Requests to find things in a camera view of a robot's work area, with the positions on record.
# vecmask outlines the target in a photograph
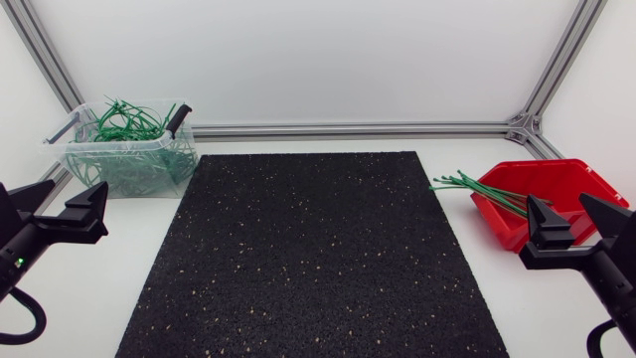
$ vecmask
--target white wall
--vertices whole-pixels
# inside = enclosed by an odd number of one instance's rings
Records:
[[[6,189],[40,179],[54,160],[38,144],[67,113],[0,8],[0,182]]]
[[[503,121],[576,0],[32,0],[87,101],[187,97],[216,124]]]
[[[636,207],[636,1],[609,0],[545,113],[544,131]]]

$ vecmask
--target transparent storage container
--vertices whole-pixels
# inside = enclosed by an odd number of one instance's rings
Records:
[[[151,108],[160,118],[171,118],[163,135],[154,140],[91,142],[97,120],[110,109],[105,102],[82,104],[42,143],[84,185],[108,183],[108,198],[181,198],[199,162],[191,109],[180,98],[131,100]]]

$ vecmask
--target red bin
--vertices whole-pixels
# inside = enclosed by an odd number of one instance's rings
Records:
[[[578,202],[580,193],[591,194],[624,208],[629,207],[629,203],[603,178],[578,159],[503,162],[486,173],[479,182],[552,200],[553,210],[571,224],[575,245],[580,245],[596,231]],[[528,221],[480,195],[473,193],[471,198],[504,249],[518,253],[529,239]]]

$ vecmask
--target white floor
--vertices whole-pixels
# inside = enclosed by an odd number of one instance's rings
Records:
[[[198,149],[201,154],[415,150],[429,178],[457,169],[479,177],[501,161],[532,159],[523,147],[502,139],[204,143]],[[73,180],[48,214],[59,213],[81,190]],[[582,276],[573,270],[526,270],[517,256],[500,249],[468,192],[437,195],[511,357],[586,356],[587,334],[608,315]],[[47,329],[33,343],[0,346],[0,356],[114,356],[178,205],[174,199],[110,200],[104,218],[109,236],[95,246],[52,246],[19,283],[44,306]],[[30,313],[12,298],[0,304],[0,331],[18,333],[32,324]],[[605,335],[603,353],[633,356],[616,329]]]

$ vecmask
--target black rubber mat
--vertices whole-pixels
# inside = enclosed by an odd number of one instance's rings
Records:
[[[504,357],[414,152],[204,156],[121,357]]]

